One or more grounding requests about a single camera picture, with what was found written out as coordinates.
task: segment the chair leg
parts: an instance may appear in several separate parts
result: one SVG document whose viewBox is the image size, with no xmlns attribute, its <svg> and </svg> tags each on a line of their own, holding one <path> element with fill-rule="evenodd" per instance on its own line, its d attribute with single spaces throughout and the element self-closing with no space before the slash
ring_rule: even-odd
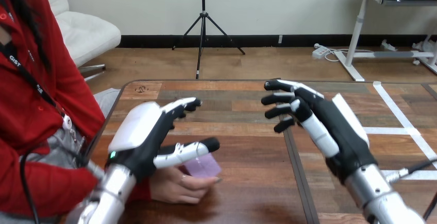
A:
<svg viewBox="0 0 437 224">
<path fill-rule="evenodd" d="M 98 64 L 92 66 L 79 67 L 79 72 L 85 73 L 85 72 L 100 70 L 100 69 L 104 71 L 106 70 L 106 66 L 104 64 Z"/>
<path fill-rule="evenodd" d="M 98 64 L 98 65 L 92 65 L 92 66 L 85 66 L 85 67 L 79 67 L 79 72 L 83 75 L 86 72 L 91 72 L 91 71 L 98 71 L 98 70 L 102 70 L 99 73 L 96 73 L 94 75 L 91 75 L 89 77 L 85 78 L 85 81 L 89 81 L 101 74 L 103 74 L 106 70 L 106 66 L 104 64 Z"/>
<path fill-rule="evenodd" d="M 97 74 L 94 74 L 92 76 L 89 76 L 89 77 L 85 78 L 85 81 L 89 81 L 89 80 L 91 80 L 91 79 L 93 79 L 93 78 L 95 78 L 95 77 L 97 77 L 97 76 L 99 76 L 99 75 L 101 75 L 103 73 L 104 73 L 104 71 L 102 71 L 100 73 L 97 73 Z"/>
</svg>

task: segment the purple card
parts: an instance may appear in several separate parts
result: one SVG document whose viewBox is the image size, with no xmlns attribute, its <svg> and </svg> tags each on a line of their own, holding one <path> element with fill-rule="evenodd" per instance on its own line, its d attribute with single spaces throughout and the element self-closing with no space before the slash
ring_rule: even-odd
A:
<svg viewBox="0 0 437 224">
<path fill-rule="evenodd" d="M 191 176 L 197 178 L 215 177 L 222 171 L 211 153 L 187 161 L 184 166 Z"/>
</svg>

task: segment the lanyard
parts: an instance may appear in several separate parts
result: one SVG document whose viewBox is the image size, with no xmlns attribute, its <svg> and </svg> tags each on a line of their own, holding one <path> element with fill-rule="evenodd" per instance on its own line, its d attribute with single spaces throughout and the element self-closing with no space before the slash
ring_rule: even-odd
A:
<svg viewBox="0 0 437 224">
<path fill-rule="evenodd" d="M 26 81 L 35 89 L 37 92 L 41 95 L 41 97 L 50 105 L 55 107 L 56 109 L 58 106 L 56 105 L 55 101 L 50 97 L 50 95 L 45 91 L 41 85 L 35 80 L 35 78 L 29 73 L 29 71 L 26 70 L 26 68 L 19 62 L 18 58 L 15 58 L 12 53 L 2 44 L 0 43 L 0 51 L 5 55 L 5 57 L 11 62 L 16 69 L 21 73 L 21 75 L 26 79 Z"/>
<path fill-rule="evenodd" d="M 0 0 L 0 5 L 5 7 L 6 11 L 9 13 L 9 16 L 11 17 L 12 21 L 14 21 L 12 17 L 12 13 L 9 11 L 8 6 L 6 5 L 5 0 Z M 74 130 L 72 129 L 72 121 L 68 115 L 66 115 L 63 111 L 61 111 L 56 104 L 56 102 L 53 100 L 53 98 L 48 94 L 47 91 L 45 91 L 41 85 L 36 81 L 36 79 L 32 76 L 31 73 L 19 62 L 18 58 L 14 57 L 11 51 L 9 51 L 2 43 L 0 43 L 0 51 L 3 53 L 3 55 L 8 59 L 9 62 L 12 63 L 16 67 L 16 69 L 21 73 L 21 75 L 24 77 L 24 79 L 34 88 L 37 93 L 50 105 L 56 108 L 58 110 L 59 114 L 61 114 L 63 119 L 62 127 L 69 131 L 73 139 L 76 140 L 76 135 Z M 33 60 L 33 56 L 29 51 L 30 58 Z"/>
</svg>

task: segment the table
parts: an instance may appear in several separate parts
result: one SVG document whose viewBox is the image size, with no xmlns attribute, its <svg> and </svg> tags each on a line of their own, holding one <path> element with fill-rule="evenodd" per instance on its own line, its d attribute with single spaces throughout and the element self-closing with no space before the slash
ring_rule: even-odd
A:
<svg viewBox="0 0 437 224">
<path fill-rule="evenodd" d="M 195 96 L 203 101 L 202 107 L 176 121 L 163 145 L 216 136 L 221 147 L 213 155 L 222 167 L 223 181 L 196 206 L 133 203 L 126 207 L 120 223 L 315 223 L 307 221 L 317 217 L 316 213 L 307 217 L 304 211 L 307 199 L 302 203 L 287 150 L 290 141 L 273 131 L 278 119 L 264 117 L 264 111 L 272 107 L 261 104 L 261 98 L 269 94 L 263 85 L 264 81 L 136 81 L 125 85 L 92 153 L 93 161 L 104 165 L 108 145 L 133 107 L 145 101 L 163 106 Z"/>
<path fill-rule="evenodd" d="M 375 0 L 378 4 L 384 6 L 436 6 L 437 0 L 406 0 L 398 2 L 397 0 Z M 437 74 L 437 48 L 433 53 L 420 51 L 376 51 L 374 53 L 356 53 L 358 39 L 360 37 L 361 28 L 364 23 L 365 13 L 368 0 L 363 0 L 361 3 L 360 12 L 357 17 L 352 40 L 350 41 L 349 51 L 345 57 L 341 51 L 334 52 L 335 56 L 351 75 L 355 81 L 364 81 L 364 78 L 358 73 L 352 65 L 354 58 L 418 58 L 424 65 L 429 67 Z"/>
<path fill-rule="evenodd" d="M 371 82 L 303 82 L 326 98 L 341 93 L 369 133 L 370 148 L 384 171 L 400 169 L 427 157 L 406 134 L 379 134 L 402 125 Z M 275 134 L 278 120 L 268 120 L 260 103 L 269 92 L 264 81 L 134 81 L 126 84 L 108 116 L 91 158 L 104 165 L 107 147 L 117 128 L 136 105 L 160 105 L 196 96 L 204 101 L 197 111 L 176 122 L 164 144 L 216 136 L 221 148 L 214 157 L 223 181 L 200 205 L 133 203 L 121 223 L 358 223 L 364 218 L 351 197 L 327 169 L 307 133 L 293 127 Z M 437 85 L 383 84 L 387 93 L 437 151 Z M 402 180 L 395 185 L 405 202 L 423 213 L 437 191 L 437 170 L 426 180 Z M 429 219 L 437 223 L 437 212 Z"/>
</svg>

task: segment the robotic hand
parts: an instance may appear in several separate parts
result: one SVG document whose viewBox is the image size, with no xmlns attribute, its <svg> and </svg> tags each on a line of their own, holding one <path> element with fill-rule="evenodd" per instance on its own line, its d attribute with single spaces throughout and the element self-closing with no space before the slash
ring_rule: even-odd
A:
<svg viewBox="0 0 437 224">
<path fill-rule="evenodd" d="M 372 224 L 422 224 L 424 219 L 407 207 L 378 168 L 369 150 L 367 134 L 340 94 L 332 100 L 298 82 L 270 80 L 266 90 L 283 90 L 262 98 L 264 105 L 278 102 L 266 111 L 266 118 L 291 115 L 274 130 L 283 132 L 295 119 L 309 133 L 325 156 L 331 172 L 347 188 L 365 219 Z"/>
<path fill-rule="evenodd" d="M 174 166 L 219 149 L 217 139 L 160 147 L 173 121 L 201 105 L 185 98 L 160 107 L 146 102 L 133 108 L 115 134 L 108 149 L 106 170 L 95 189 L 68 215 L 67 224 L 115 224 L 136 183 L 156 169 Z"/>
</svg>

